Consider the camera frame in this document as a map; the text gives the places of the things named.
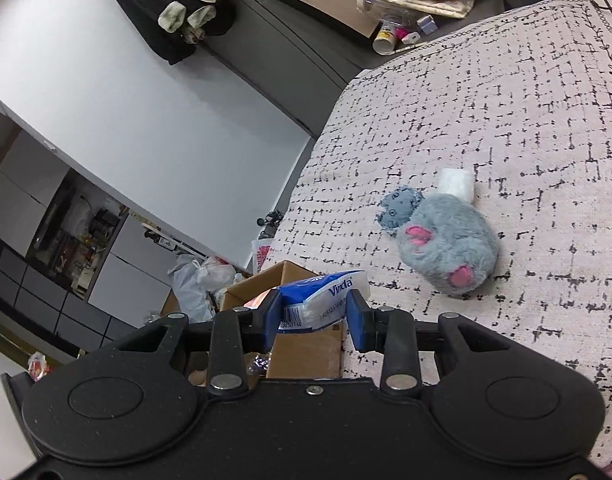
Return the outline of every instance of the metal pin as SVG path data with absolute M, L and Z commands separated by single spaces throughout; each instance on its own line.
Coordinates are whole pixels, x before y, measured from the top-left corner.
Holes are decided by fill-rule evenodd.
M 309 395 L 321 395 L 324 393 L 324 388 L 321 386 L 309 386 L 306 388 L 306 393 Z
M 408 374 L 395 374 L 386 379 L 386 385 L 392 390 L 400 392 L 417 386 L 417 379 Z
M 215 375 L 211 379 L 211 386 L 218 390 L 234 390 L 241 386 L 241 377 L 234 374 Z

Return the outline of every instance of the bedspread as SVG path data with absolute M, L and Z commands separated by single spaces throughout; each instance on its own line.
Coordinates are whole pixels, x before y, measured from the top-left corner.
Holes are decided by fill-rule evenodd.
M 612 0 L 595 0 L 602 6 Z M 499 237 L 494 275 L 463 298 L 401 263 L 375 222 L 395 187 L 469 168 Z M 434 321 L 455 311 L 592 380 L 608 414 L 591 459 L 612 460 L 612 10 L 547 0 L 393 59 L 342 93 L 266 265 L 368 272 L 372 306 Z M 344 376 L 381 356 L 350 338 Z M 425 381 L 436 381 L 423 358 Z

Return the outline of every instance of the small blue stuffed toy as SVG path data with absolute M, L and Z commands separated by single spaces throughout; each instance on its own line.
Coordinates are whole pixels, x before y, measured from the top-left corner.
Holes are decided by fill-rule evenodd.
M 468 187 L 456 188 L 453 182 L 448 186 L 440 183 L 439 188 L 454 194 L 437 193 L 412 205 L 411 197 L 421 193 L 398 187 L 380 202 L 387 210 L 377 221 L 387 232 L 396 232 L 405 264 L 439 292 L 455 296 L 474 290 L 491 275 L 499 247 L 484 217 L 467 202 L 472 200 L 472 185 L 470 192 Z

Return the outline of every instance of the red plastic wrapper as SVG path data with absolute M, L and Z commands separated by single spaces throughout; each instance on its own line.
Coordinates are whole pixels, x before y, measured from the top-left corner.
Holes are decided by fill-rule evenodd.
M 28 373 L 37 382 L 46 374 L 52 371 L 51 365 L 46 362 L 46 356 L 39 352 L 35 352 L 28 358 Z

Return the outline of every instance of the cardboard box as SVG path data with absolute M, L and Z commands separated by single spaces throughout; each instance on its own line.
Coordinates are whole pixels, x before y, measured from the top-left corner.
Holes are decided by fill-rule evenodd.
M 222 302 L 222 309 L 241 306 L 270 288 L 313 276 L 316 274 L 297 264 L 281 262 L 229 287 Z M 266 377 L 339 378 L 343 332 L 341 323 L 336 323 L 312 334 L 277 334 Z

